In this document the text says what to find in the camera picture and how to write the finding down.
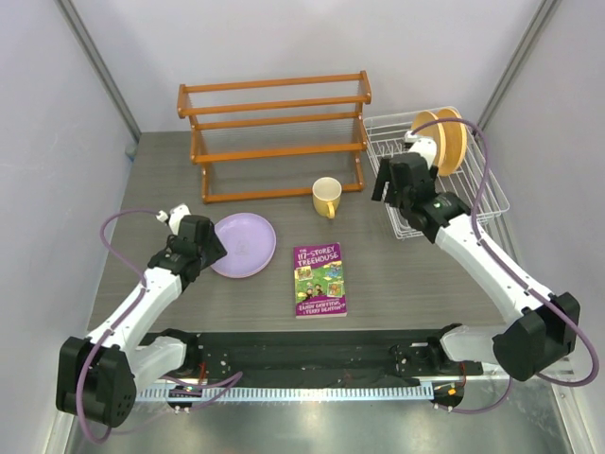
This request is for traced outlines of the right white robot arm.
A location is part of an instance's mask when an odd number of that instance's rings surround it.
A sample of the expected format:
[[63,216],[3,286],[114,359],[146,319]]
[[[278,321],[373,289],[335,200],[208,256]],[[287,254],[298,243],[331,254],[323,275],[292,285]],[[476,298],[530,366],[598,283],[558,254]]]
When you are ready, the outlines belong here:
[[416,152],[383,158],[372,193],[397,209],[408,224],[455,258],[493,301],[506,323],[474,329],[448,327],[426,353],[440,374],[462,361],[497,364],[513,379],[526,381],[572,353],[580,305],[529,278],[473,223],[470,207],[452,192],[437,192],[437,169]]

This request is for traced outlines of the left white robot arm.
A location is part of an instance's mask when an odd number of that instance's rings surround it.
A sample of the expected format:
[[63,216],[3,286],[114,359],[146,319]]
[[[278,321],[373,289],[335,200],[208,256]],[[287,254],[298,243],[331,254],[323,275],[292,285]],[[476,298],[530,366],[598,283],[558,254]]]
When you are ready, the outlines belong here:
[[109,428],[122,425],[137,392],[166,374],[194,375],[201,364],[198,338],[166,329],[142,340],[158,317],[227,251],[207,217],[181,204],[157,219],[170,233],[139,274],[134,290],[114,313],[83,338],[60,348],[56,408]]

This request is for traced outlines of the white wire dish rack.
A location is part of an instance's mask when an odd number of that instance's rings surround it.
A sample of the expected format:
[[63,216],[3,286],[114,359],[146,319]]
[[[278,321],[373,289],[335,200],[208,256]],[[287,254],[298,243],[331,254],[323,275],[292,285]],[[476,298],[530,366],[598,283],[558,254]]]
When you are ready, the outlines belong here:
[[[408,151],[405,135],[412,129],[413,120],[417,115],[416,112],[393,113],[363,119],[365,133],[369,140],[368,157],[374,172],[378,171],[381,159]],[[467,127],[466,131],[464,160],[451,175],[439,176],[436,181],[436,189],[439,192],[454,192],[465,203],[472,205],[483,176],[485,158],[482,147],[476,142],[478,136],[473,133],[471,127]],[[499,182],[490,173],[478,205],[477,222],[490,230],[495,224],[495,219],[507,212],[509,208],[509,201]],[[396,209],[387,206],[386,211],[397,239],[405,240],[421,234],[409,227],[407,221]]]

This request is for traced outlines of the yellow plate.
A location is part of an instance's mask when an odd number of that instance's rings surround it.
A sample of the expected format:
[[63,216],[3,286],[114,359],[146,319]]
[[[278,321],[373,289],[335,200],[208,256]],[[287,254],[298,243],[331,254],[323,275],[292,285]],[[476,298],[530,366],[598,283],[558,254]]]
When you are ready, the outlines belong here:
[[441,123],[445,133],[445,155],[439,167],[439,175],[449,176],[456,172],[465,157],[467,150],[468,133],[463,123],[449,121]]
[[444,138],[444,130],[441,123],[434,123],[438,119],[435,113],[430,111],[420,111],[414,117],[410,130],[415,135],[422,135],[432,138],[437,144],[440,144]]

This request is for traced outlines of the purple plate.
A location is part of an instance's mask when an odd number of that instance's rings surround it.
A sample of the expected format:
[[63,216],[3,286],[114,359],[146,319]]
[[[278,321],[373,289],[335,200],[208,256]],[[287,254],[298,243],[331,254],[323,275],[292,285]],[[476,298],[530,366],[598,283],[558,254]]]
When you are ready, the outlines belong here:
[[236,213],[215,225],[227,255],[211,266],[216,273],[233,279],[247,278],[264,269],[276,249],[271,223],[254,213]]

